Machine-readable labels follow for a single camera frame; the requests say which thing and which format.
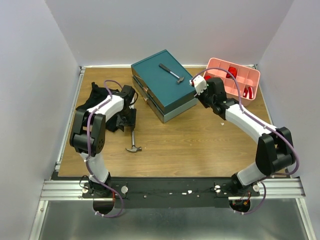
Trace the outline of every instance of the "wooden table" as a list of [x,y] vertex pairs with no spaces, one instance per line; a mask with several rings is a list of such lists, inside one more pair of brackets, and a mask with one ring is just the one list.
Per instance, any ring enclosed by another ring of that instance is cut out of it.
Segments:
[[[202,68],[189,68],[195,75]],[[87,68],[76,106],[85,103],[91,92],[91,82],[100,87],[111,79],[122,85],[132,84],[130,68]],[[114,83],[110,88],[117,88]],[[106,131],[102,150],[104,163],[112,176],[121,177],[229,177],[255,161],[257,145],[238,127],[223,121],[210,108],[199,102],[196,106],[162,123],[139,97],[135,141],[141,152],[127,152],[131,147],[129,129]],[[270,122],[260,90],[249,111]],[[80,177],[88,174],[85,164],[67,140],[60,177]]]

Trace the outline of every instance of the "pink plastic crate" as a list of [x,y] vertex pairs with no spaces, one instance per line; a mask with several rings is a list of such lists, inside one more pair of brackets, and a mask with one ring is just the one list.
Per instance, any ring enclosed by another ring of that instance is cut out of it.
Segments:
[[[206,68],[222,68],[225,70],[228,70],[229,67],[236,68],[237,75],[235,79],[240,88],[241,101],[244,106],[248,106],[253,100],[256,99],[257,90],[259,86],[260,72],[256,69],[238,65],[229,61],[224,61],[218,58],[211,58],[209,60],[208,65],[206,66]],[[224,83],[224,89],[227,97],[239,100],[236,84],[233,79],[226,78],[227,76],[226,72],[222,70],[213,69],[213,70],[206,71],[203,77],[205,76],[221,78]],[[253,99],[247,99],[243,97],[245,88],[247,87],[252,87]]]

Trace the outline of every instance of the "metal hammer head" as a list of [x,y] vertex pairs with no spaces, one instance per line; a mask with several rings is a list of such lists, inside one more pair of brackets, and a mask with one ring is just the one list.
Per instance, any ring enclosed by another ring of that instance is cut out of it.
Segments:
[[142,151],[142,147],[136,147],[135,145],[133,145],[132,146],[132,149],[128,149],[128,148],[126,148],[125,150],[127,150],[128,152],[130,152],[130,153],[136,153],[136,152],[138,152],[138,151]]
[[179,79],[176,81],[177,84],[180,84],[185,79],[184,76],[179,77]]

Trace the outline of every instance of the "black fabric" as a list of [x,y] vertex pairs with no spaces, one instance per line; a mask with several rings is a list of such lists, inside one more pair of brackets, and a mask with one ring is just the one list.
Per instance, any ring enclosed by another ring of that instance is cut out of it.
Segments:
[[[76,110],[78,109],[90,109],[93,108],[94,106],[98,105],[101,103],[103,100],[109,96],[109,93],[105,87],[99,87],[95,82],[91,83],[91,93],[89,98],[85,101],[85,103],[81,106],[78,106]],[[118,92],[118,89],[110,89],[111,92]],[[105,128],[108,129],[111,132],[115,132],[117,128],[117,115],[112,116],[106,123],[105,123]]]

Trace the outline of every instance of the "teal toolbox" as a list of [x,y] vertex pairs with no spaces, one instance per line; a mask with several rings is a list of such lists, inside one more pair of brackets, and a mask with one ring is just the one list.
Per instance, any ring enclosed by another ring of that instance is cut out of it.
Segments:
[[[164,64],[183,82],[159,67]],[[196,91],[189,85],[191,74],[167,51],[163,50],[131,65],[134,87],[165,123],[197,104]]]

